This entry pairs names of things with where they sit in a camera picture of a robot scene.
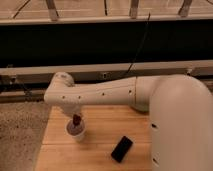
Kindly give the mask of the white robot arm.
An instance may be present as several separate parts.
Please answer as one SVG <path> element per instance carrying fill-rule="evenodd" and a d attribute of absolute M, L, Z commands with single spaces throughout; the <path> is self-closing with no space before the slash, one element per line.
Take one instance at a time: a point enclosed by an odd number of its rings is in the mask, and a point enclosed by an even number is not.
<path fill-rule="evenodd" d="M 213 94 L 183 74 L 134 76 L 76 86 L 56 73 L 44 95 L 52 105 L 146 105 L 152 171 L 213 171 Z"/>

